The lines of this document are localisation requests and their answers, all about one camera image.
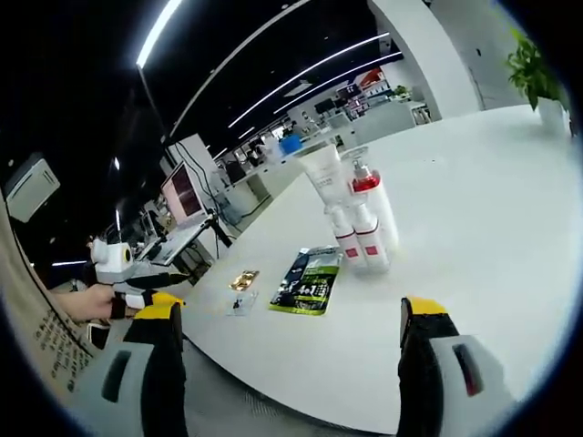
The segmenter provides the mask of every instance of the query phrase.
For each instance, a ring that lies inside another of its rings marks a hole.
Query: blue container
[[[280,141],[280,148],[283,155],[289,155],[302,148],[302,142],[299,135],[290,135]]]

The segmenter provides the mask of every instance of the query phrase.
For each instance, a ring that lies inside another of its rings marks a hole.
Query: desk
[[[326,132],[318,132],[316,134],[310,135],[309,137],[303,138],[302,149],[304,150],[308,147],[315,146],[323,142],[331,142],[340,137],[343,140],[345,148],[356,147],[356,140],[354,138],[354,129],[352,123],[348,126],[338,127],[336,129],[330,129]]]
[[[253,186],[255,189],[251,191],[258,193],[259,190],[255,184],[259,182],[259,185],[264,188],[264,194],[277,198],[303,172],[302,167],[293,158],[293,155],[301,150],[303,148],[282,157],[278,163],[267,163],[253,169],[244,178],[229,185],[221,192],[225,193],[233,206],[239,207],[240,203],[245,204],[244,208],[239,207],[242,214],[248,213],[248,209],[254,209],[264,198],[258,195],[259,198],[252,199],[249,195],[241,193],[241,188],[250,191],[250,187]]]
[[[401,236],[391,271],[361,280],[341,269],[321,317],[267,310],[298,249],[335,242],[302,176],[188,295],[185,333],[275,401],[395,433],[400,299],[426,297],[497,357],[509,390],[525,399],[578,305],[583,205],[573,147],[546,137],[529,107],[450,118],[369,146]],[[261,271],[260,294],[249,316],[223,316],[243,269]]]
[[[202,233],[204,219],[197,224],[187,228],[174,228],[166,236],[166,242],[161,243],[162,248],[159,254],[151,261],[158,266],[169,266],[174,259],[184,250],[196,237]]]

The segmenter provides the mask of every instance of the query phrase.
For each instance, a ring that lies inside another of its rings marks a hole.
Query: person's hand
[[[61,308],[74,321],[109,319],[115,294],[109,285],[96,284],[85,291],[54,295]]]

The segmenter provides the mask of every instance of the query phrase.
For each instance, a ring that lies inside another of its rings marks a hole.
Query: green leaves
[[[394,93],[395,93],[397,96],[403,96],[403,95],[407,94],[408,92],[409,92],[409,91],[407,90],[407,88],[405,88],[405,87],[404,87],[404,86],[402,86],[402,85],[399,85],[399,86],[397,86],[397,88],[395,88],[395,89],[394,89]]]
[[[514,85],[522,96],[528,98],[533,110],[537,108],[538,98],[560,100],[561,92],[558,81],[545,63],[537,47],[525,36],[515,33],[518,48],[508,55],[506,65],[512,71],[508,81]]]

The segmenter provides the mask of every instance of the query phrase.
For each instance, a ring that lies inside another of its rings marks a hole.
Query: black ceiling
[[[62,188],[26,226],[31,259],[86,255],[85,238],[124,216],[158,189],[161,133],[135,62],[166,0],[69,0],[20,6],[3,38],[8,74],[0,98],[0,180],[32,151],[42,151]],[[178,119],[211,70],[291,1],[183,0],[158,40],[144,73],[167,127]],[[235,147],[251,126],[271,122],[292,84],[237,124],[253,103],[307,66],[376,35],[366,0],[311,0],[237,55],[200,96],[176,138],[199,132],[211,153]],[[379,56],[376,42],[306,75],[317,85]],[[121,161],[120,174],[112,158]],[[56,243],[48,244],[56,237]]]

